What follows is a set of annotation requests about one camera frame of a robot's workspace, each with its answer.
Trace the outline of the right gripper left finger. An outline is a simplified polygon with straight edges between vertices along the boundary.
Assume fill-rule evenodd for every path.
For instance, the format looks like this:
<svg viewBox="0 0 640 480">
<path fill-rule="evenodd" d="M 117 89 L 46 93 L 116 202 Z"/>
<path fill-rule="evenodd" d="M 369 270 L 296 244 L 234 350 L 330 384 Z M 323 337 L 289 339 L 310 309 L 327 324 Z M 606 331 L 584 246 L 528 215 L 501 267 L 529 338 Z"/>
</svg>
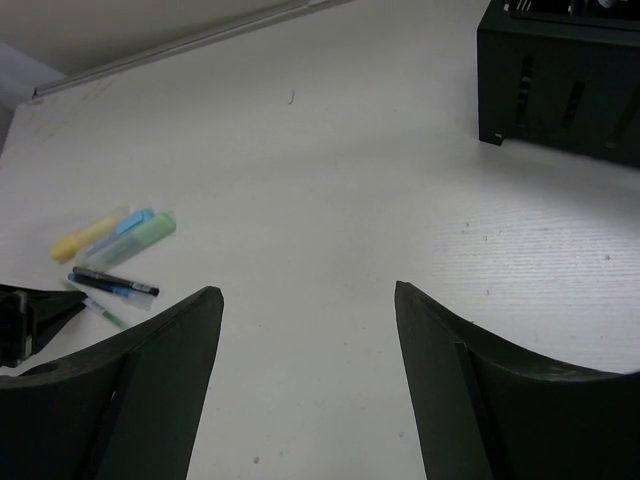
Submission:
<svg viewBox="0 0 640 480">
<path fill-rule="evenodd" d="M 184 479 L 223 315 L 207 286 L 155 317 L 1 379 L 4 479 Z"/>
</svg>

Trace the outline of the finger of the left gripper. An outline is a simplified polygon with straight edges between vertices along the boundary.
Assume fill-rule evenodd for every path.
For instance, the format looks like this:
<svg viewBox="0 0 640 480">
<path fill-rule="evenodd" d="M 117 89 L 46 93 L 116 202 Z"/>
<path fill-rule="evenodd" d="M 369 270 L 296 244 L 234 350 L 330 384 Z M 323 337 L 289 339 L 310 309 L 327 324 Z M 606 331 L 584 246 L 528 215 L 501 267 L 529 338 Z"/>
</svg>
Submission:
<svg viewBox="0 0 640 480">
<path fill-rule="evenodd" d="M 85 307 L 81 291 L 1 285 L 1 366 L 16 368 L 39 353 Z"/>
</svg>

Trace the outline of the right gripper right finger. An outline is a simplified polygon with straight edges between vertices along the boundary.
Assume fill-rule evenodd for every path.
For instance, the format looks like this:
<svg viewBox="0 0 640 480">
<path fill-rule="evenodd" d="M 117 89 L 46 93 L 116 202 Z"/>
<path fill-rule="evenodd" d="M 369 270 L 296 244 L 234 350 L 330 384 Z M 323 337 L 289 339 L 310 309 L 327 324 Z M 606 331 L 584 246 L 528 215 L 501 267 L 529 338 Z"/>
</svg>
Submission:
<svg viewBox="0 0 640 480">
<path fill-rule="evenodd" d="M 395 288 L 402 357 L 430 479 L 635 479 L 639 376 L 518 346 Z"/>
</svg>

